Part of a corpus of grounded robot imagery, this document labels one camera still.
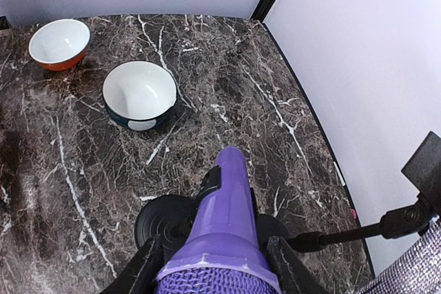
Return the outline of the tall stand large clip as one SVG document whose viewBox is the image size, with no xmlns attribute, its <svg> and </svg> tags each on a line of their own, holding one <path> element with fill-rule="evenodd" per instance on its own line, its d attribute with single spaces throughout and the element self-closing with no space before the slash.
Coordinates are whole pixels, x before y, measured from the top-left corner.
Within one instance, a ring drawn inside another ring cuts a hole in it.
<svg viewBox="0 0 441 294">
<path fill-rule="evenodd" d="M 417 188 L 417 201 L 409 206 L 386 212 L 378 223 L 348 231 L 326 234 L 319 231 L 301 233 L 290 238 L 286 227 L 273 216 L 257 216 L 257 235 L 261 250 L 273 236 L 282 237 L 299 253 L 323 250 L 326 246 L 381 235 L 397 239 L 412 233 L 423 235 L 430 220 L 440 215 L 440 137 L 429 132 L 401 170 Z"/>
</svg>

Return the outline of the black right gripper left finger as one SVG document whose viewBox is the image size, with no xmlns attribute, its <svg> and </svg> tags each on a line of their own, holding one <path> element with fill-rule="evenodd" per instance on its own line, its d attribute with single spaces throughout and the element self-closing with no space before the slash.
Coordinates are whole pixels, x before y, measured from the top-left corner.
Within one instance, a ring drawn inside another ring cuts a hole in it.
<svg viewBox="0 0 441 294">
<path fill-rule="evenodd" d="M 160 235 L 156 235 L 145 241 L 121 274 L 103 290 L 103 293 L 155 293 L 156 276 L 163 266 L 162 240 Z"/>
</svg>

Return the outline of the black stand ring clip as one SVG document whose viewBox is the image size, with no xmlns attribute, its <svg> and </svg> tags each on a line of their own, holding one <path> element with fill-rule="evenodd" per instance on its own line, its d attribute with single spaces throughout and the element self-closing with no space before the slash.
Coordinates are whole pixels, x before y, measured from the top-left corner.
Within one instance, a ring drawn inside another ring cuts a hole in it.
<svg viewBox="0 0 441 294">
<path fill-rule="evenodd" d="M 137 216 L 134 239 L 142 246 L 160 235 L 165 257 L 188 245 L 199 252 L 212 240 L 211 253 L 255 256 L 256 221 L 247 167 L 224 163 L 211 168 L 195 198 L 164 195 L 148 202 Z"/>
</svg>

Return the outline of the white bowl black rim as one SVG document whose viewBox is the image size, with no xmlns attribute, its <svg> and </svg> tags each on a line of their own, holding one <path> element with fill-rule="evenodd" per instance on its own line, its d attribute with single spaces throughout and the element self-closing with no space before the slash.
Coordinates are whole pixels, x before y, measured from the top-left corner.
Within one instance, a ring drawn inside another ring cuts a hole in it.
<svg viewBox="0 0 441 294">
<path fill-rule="evenodd" d="M 102 95 L 105 110 L 116 124 L 143 132 L 171 116 L 178 91 L 172 75 L 161 66 L 130 61 L 105 77 Z"/>
</svg>

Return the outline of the glitter microphone silver head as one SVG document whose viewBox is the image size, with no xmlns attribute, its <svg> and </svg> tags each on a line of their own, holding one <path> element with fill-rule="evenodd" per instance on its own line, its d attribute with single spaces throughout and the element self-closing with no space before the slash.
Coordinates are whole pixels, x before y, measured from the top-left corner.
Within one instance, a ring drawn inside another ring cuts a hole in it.
<svg viewBox="0 0 441 294">
<path fill-rule="evenodd" d="M 390 267 L 356 293 L 439 293 L 440 219 Z"/>
</svg>

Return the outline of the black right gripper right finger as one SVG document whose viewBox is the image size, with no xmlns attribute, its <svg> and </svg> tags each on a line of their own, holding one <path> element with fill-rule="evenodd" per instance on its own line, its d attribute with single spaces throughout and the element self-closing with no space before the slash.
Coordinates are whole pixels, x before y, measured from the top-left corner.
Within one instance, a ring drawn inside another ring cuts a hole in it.
<svg viewBox="0 0 441 294">
<path fill-rule="evenodd" d="M 270 237 L 265 255 L 271 271 L 278 278 L 282 293 L 327 293 L 307 267 L 298 259 L 284 238 Z"/>
</svg>

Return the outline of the white cup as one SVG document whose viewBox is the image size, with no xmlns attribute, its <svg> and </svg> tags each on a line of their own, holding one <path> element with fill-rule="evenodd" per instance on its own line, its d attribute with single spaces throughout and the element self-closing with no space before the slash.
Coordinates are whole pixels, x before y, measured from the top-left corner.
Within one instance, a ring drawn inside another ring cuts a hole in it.
<svg viewBox="0 0 441 294">
<path fill-rule="evenodd" d="M 42 68 L 62 72 L 77 65 L 87 52 L 91 32 L 76 19 L 59 19 L 38 29 L 30 39 L 30 57 Z"/>
</svg>

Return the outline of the purple toy microphone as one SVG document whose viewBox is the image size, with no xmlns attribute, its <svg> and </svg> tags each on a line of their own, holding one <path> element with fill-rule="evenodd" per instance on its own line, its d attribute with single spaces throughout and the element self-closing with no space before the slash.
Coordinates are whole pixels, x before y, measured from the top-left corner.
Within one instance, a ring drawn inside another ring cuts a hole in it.
<svg viewBox="0 0 441 294">
<path fill-rule="evenodd" d="M 156 276 L 157 293 L 280 293 L 260 252 L 247 163 L 221 150 L 199 192 L 189 237 Z"/>
</svg>

